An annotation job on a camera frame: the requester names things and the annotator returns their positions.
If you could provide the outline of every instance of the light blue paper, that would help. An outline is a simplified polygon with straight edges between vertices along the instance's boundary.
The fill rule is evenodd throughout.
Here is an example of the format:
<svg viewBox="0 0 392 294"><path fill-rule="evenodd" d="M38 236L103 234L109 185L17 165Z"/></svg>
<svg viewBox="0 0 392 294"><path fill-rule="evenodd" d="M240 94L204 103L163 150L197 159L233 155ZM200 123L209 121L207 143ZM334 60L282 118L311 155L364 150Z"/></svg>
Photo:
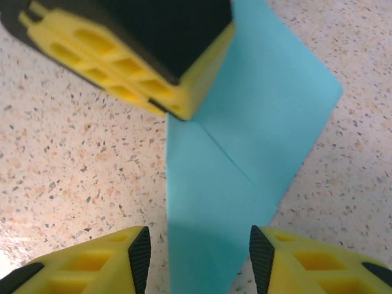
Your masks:
<svg viewBox="0 0 392 294"><path fill-rule="evenodd" d="M234 4L236 36L190 122L168 118L171 294L224 294L320 134L341 86L262 0Z"/></svg>

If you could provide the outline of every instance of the speckled floor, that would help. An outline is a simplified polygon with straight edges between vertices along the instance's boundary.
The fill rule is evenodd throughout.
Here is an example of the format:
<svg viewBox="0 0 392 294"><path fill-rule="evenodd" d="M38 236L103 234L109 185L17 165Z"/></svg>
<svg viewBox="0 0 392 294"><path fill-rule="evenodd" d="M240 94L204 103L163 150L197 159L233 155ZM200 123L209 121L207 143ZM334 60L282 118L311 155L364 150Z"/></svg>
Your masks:
<svg viewBox="0 0 392 294"><path fill-rule="evenodd" d="M269 3L345 89L271 225L392 266L392 3ZM145 224L147 293L168 293L165 120L0 40L0 276ZM249 262L230 293L255 293Z"/></svg>

